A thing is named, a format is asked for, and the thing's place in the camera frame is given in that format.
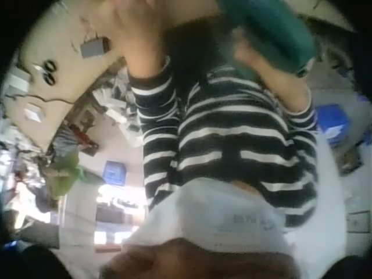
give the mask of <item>cable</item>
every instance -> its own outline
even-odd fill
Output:
[[[16,98],[26,98],[26,97],[31,97],[31,98],[36,98],[36,99],[39,99],[39,100],[42,100],[44,103],[49,103],[49,102],[63,102],[63,103],[68,103],[69,105],[74,105],[75,102],[69,102],[67,100],[64,100],[64,99],[60,99],[60,98],[55,98],[55,99],[44,99],[40,96],[37,96],[37,95],[20,95],[20,94],[14,94],[14,95],[5,95],[7,98],[10,98],[10,99],[13,99],[14,101],[16,100]]]

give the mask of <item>skin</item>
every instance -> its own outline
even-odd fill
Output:
[[[90,9],[89,20],[110,38],[115,51],[125,57],[136,78],[151,78],[163,67],[162,17],[156,0],[100,0]],[[275,69],[249,46],[242,30],[235,30],[235,58],[255,70],[266,87],[290,112],[309,105],[303,79]],[[260,193],[248,184],[232,184],[252,194]],[[160,246],[127,246],[107,263],[101,278],[115,279],[243,279],[298,278],[293,259],[273,253],[213,253],[184,239]]]

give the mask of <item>black and white striped sleeve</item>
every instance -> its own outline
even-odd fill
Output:
[[[300,205],[300,210],[287,212],[287,227],[297,227],[304,223],[314,212],[317,193],[317,118],[311,102],[309,90],[309,105],[298,113],[284,109],[284,116],[288,122],[289,137],[294,142],[295,153],[300,161],[302,175],[299,183],[302,191],[312,192],[312,199]]]
[[[144,135],[144,184],[152,209],[176,189],[177,129],[180,123],[170,59],[149,79],[130,76]]]

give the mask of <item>blue box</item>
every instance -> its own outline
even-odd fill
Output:
[[[350,129],[350,121],[346,113],[337,104],[318,106],[316,111],[318,125],[328,143],[331,146],[340,143]]]
[[[103,171],[103,179],[107,184],[124,186],[127,169],[123,163],[107,161]]]

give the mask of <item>striped shirt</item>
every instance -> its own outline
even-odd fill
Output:
[[[144,184],[153,208],[200,177],[242,181],[303,224],[316,205],[314,110],[287,112],[273,95],[230,67],[196,84],[180,111],[169,59],[156,77],[130,77],[144,135]]]

